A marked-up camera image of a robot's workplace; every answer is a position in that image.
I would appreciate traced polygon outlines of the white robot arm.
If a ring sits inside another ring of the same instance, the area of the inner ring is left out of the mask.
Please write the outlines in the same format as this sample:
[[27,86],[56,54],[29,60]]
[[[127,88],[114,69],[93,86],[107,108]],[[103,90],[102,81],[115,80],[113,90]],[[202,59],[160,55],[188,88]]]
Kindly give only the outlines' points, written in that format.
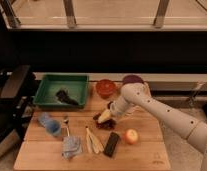
[[102,123],[114,116],[123,115],[132,104],[142,107],[161,120],[202,153],[203,160],[200,171],[207,171],[207,124],[147,95],[145,85],[142,83],[123,85],[120,96],[110,105],[110,112],[102,114],[98,122]]

